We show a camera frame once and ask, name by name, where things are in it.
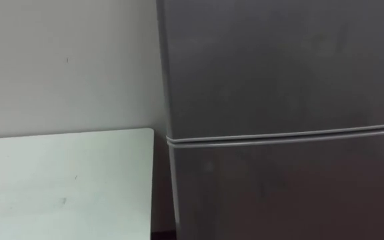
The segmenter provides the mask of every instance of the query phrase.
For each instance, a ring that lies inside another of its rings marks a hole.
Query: gray refrigerator
[[[157,0],[179,240],[384,240],[384,0]]]

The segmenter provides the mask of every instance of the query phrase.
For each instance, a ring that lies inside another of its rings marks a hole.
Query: white table
[[[153,130],[0,139],[0,240],[149,240]]]

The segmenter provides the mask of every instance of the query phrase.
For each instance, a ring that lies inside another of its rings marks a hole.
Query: wall
[[[0,137],[150,126],[153,230],[174,228],[156,0],[0,0]]]

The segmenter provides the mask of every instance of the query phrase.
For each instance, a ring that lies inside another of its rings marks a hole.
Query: dark floor
[[[176,240],[175,231],[165,231],[151,234],[151,240]]]

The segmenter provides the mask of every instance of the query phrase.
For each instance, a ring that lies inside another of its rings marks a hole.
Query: refrigerator door
[[[384,135],[171,154],[179,240],[384,239]]]
[[[174,141],[384,125],[384,1],[158,3]]]

